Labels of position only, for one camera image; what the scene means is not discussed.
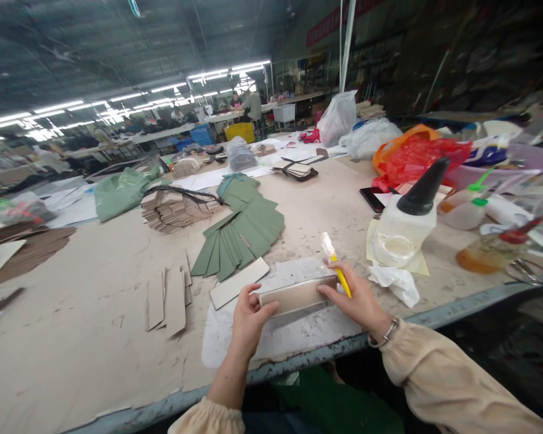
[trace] silver bracelet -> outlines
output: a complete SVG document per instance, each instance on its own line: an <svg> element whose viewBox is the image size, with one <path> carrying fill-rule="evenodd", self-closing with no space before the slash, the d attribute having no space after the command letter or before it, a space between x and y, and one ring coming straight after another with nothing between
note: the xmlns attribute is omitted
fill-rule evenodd
<svg viewBox="0 0 543 434"><path fill-rule="evenodd" d="M382 342L379 344L376 339L374 339L370 333L368 334L368 345L370 345L372 348L380 348L388 344L390 342L390 335L394 331L395 328L398 327L398 318L392 319L392 324L390 325L390 328L388 331L384 334L382 338Z"/></svg>

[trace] green cap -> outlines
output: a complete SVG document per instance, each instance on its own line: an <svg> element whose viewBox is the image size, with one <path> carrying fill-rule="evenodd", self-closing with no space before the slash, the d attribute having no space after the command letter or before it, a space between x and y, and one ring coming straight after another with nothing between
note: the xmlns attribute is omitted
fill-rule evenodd
<svg viewBox="0 0 543 434"><path fill-rule="evenodd" d="M487 203L489 203L489 201L487 199L474 198L471 203L476 206L487 206Z"/></svg>
<svg viewBox="0 0 543 434"><path fill-rule="evenodd" d="M475 182L474 184L469 184L469 186L467 187L467 190L470 190L470 191L481 191L483 189L483 182L485 181L485 179L487 179L487 177L491 174L491 172L495 170L495 168L490 168L489 170L487 170L483 176L481 176L477 182Z"/></svg>

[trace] metal ceiling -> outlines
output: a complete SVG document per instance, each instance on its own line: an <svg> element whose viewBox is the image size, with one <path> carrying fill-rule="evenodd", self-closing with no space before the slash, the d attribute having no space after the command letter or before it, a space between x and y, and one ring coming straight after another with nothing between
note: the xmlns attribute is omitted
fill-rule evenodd
<svg viewBox="0 0 543 434"><path fill-rule="evenodd" d="M0 0L0 116L270 58L303 0Z"/></svg>

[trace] red banner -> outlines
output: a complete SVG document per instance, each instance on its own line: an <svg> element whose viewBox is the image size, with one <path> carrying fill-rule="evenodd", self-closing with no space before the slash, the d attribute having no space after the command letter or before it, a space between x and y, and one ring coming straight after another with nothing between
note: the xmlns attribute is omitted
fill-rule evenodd
<svg viewBox="0 0 543 434"><path fill-rule="evenodd" d="M374 9L384 0L357 0L356 10L354 11L354 18L357 18L369 10ZM348 22L348 9L350 6L349 0L344 3L344 10L342 12L342 22L345 25ZM340 8L334 9L327 17L320 21L316 26L308 31L306 38L306 47L317 44L326 36L331 35L340 28Z"/></svg>

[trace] hand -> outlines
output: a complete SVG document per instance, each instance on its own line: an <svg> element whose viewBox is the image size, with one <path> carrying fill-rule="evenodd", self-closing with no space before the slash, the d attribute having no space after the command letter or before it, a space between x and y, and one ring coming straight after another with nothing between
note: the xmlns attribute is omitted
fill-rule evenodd
<svg viewBox="0 0 543 434"><path fill-rule="evenodd" d="M329 263L327 259L324 259L324 263L329 269L340 268L344 272L352 298L348 298L346 294L340 294L327 285L318 286L318 291L332 300L354 322L368 330L374 339L381 342L393 317L380 307L368 281L356 274L348 262Z"/></svg>
<svg viewBox="0 0 543 434"><path fill-rule="evenodd" d="M233 313L233 332L227 354L244 363L249 363L255 354L264 324L279 306L279 303L274 301L261 307L259 294L252 293L259 288L261 288L259 283L252 283L243 288Z"/></svg>

